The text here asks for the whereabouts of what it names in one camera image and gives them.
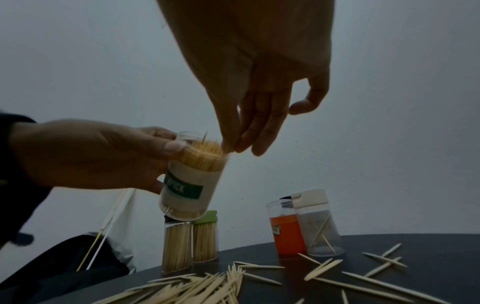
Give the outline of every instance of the black sleeve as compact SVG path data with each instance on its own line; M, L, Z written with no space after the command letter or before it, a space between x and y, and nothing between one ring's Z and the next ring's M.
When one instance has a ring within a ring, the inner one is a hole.
M10 131L17 122L35 121L0 113L0 248L8 241L17 245L33 242L32 235L19 231L52 190L30 181L11 152Z

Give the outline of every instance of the black table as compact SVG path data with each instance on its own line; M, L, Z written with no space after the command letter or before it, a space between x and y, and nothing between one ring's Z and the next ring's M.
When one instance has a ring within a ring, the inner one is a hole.
M480 235L478 234L382 234L351 235L342 237L346 254L343 262L321 276L358 286L395 293L410 298L415 303L427 303L391 289L347 277L341 271L365 274L382 263L366 257L362 252L381 255L397 243L400 249L391 257L402 256L408 269L390 267L373 278L405 288L424 292L451 303L480 303ZM279 257L273 243L241 247L220 252L219 260L196 264L192 269L172 275L196 272L225 271L233 261L263 265L282 265L285 269L249 269L248 272L280 281L283 286L243 279L240 303L295 303L305 298L305 303L342 303L341 289L316 280L305 282L305 275L316 267L300 256ZM140 271L89 288L78 290L44 303L92 303L120 293L127 288L145 284L162 277L160 267ZM350 304L394 303L373 295L345 289Z

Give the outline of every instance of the hand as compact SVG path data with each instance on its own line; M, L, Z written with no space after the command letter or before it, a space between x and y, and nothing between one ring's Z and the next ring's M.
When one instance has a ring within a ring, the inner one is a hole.
M264 154L287 114L311 112L327 94L334 0L158 3L213 103L225 150ZM289 107L304 78L310 92Z
M38 185L84 189L138 188L159 194L157 178L185 145L172 131L94 121L16 123L10 147Z

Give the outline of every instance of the black fabric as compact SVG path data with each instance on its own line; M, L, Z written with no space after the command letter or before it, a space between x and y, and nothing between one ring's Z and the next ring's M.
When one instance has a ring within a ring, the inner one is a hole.
M17 122L35 121L0 113L0 248L8 241L23 246L33 242L33 236L17 233L52 190L30 181L12 154L9 137Z
M76 272L95 240L81 235L68 239L28 263L0 284L1 303L37 303L129 273L106 241L95 262L86 269L102 239L99 239L82 269Z

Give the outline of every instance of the white lid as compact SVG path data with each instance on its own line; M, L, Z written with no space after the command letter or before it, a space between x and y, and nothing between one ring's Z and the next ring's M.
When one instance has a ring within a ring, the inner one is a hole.
M291 195L294 208L304 208L321 204L328 204L327 195L323 189L310 189Z

